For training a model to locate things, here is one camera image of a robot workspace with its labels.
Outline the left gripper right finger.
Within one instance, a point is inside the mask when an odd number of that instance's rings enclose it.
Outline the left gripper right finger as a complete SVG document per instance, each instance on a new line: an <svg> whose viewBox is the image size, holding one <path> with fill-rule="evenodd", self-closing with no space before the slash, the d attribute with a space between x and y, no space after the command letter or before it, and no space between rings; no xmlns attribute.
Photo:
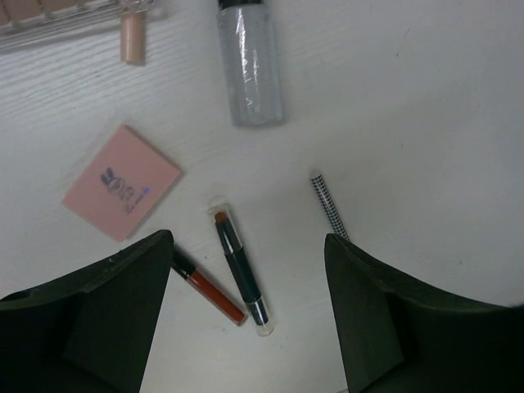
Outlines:
<svg viewBox="0 0 524 393"><path fill-rule="evenodd" d="M324 260L349 391L522 391L520 305L444 291L335 234Z"/></svg>

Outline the houndstooth eyeliner pen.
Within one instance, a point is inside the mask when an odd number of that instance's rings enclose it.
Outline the houndstooth eyeliner pen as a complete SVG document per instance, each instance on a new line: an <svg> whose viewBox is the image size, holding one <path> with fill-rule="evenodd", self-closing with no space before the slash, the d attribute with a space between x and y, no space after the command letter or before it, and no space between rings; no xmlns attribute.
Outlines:
<svg viewBox="0 0 524 393"><path fill-rule="evenodd" d="M316 193L318 201L323 208L324 214L327 217L332 231L339 237L343 237L349 241L350 237L346 231L345 225L342 222L334 200L332 199L331 193L328 190L323 174L319 170L314 169L309 174L309 180Z"/></svg>

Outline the pink concealer tube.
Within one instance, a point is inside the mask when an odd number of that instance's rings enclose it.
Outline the pink concealer tube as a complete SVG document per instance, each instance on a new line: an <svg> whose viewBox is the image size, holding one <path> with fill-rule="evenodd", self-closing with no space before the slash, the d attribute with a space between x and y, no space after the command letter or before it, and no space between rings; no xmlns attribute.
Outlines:
<svg viewBox="0 0 524 393"><path fill-rule="evenodd" d="M133 66L146 61L146 25L142 13L129 13L120 18L120 59Z"/></svg>

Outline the clear bottle black cap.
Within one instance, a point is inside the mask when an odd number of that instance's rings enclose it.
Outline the clear bottle black cap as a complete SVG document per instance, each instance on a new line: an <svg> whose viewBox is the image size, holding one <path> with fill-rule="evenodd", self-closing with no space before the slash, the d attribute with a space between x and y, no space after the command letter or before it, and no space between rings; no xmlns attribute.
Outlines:
<svg viewBox="0 0 524 393"><path fill-rule="evenodd" d="M219 1L218 32L233 125L255 128L283 120L278 56L264 1Z"/></svg>

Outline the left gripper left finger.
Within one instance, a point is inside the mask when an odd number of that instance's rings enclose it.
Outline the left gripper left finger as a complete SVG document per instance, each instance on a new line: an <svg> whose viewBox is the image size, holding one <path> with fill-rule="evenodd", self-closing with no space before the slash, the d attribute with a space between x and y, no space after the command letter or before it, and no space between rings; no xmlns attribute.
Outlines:
<svg viewBox="0 0 524 393"><path fill-rule="evenodd" d="M138 392L174 253L160 230L1 299L3 392Z"/></svg>

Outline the dark teal lipstick crayon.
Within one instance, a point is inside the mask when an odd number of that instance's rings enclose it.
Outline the dark teal lipstick crayon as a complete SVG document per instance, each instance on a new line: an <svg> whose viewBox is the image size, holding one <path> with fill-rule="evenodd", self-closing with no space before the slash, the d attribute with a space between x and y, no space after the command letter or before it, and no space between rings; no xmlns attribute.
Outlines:
<svg viewBox="0 0 524 393"><path fill-rule="evenodd" d="M246 310L253 320L257 334L260 337L267 337L274 330L273 321L255 272L251 267L250 258L238 233L230 205L220 199L212 201L208 215L212 219L224 257Z"/></svg>

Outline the red lip gloss tube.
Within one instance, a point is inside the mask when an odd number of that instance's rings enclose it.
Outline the red lip gloss tube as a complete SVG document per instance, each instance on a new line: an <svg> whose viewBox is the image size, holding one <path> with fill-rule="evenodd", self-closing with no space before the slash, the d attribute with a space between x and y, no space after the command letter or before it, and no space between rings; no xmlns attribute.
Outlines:
<svg viewBox="0 0 524 393"><path fill-rule="evenodd" d="M199 270L185 251L177 247L174 248L171 269L236 326L240 327L247 320L245 312Z"/></svg>

